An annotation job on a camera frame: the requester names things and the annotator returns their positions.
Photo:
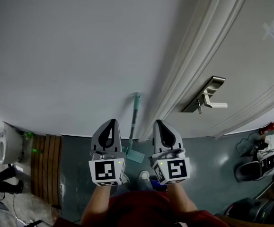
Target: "red shirt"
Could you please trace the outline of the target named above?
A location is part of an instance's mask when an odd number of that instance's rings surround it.
[[[58,219],[54,227],[76,226]],[[167,192],[127,192],[111,198],[103,226],[164,227],[177,222],[189,227],[228,227],[211,213],[202,210],[182,213],[176,218],[171,210]]]

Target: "wooden mat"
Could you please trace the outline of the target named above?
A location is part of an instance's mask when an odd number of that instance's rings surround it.
[[[32,194],[50,205],[61,206],[60,167],[62,137],[55,135],[34,135],[32,152],[31,189]]]

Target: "mop handle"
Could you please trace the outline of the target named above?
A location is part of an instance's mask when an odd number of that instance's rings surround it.
[[[135,95],[135,100],[133,103],[133,120],[132,120],[132,127],[131,127],[131,134],[129,136],[128,140],[128,150],[126,154],[128,155],[129,152],[131,151],[133,147],[133,132],[135,130],[135,125],[136,125],[136,120],[137,120],[137,114],[138,114],[138,109],[139,109],[139,104],[140,104],[140,93],[136,93]]]

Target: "door handle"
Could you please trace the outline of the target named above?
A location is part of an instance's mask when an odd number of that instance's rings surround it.
[[[210,98],[223,85],[225,78],[213,76],[205,86],[198,92],[193,100],[182,110],[184,113],[193,113],[198,109],[202,113],[201,105],[209,108],[227,108],[227,103],[213,103]]]

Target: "toilet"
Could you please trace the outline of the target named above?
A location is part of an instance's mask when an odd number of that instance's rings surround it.
[[[10,125],[0,121],[0,163],[18,162],[22,156],[22,136]]]

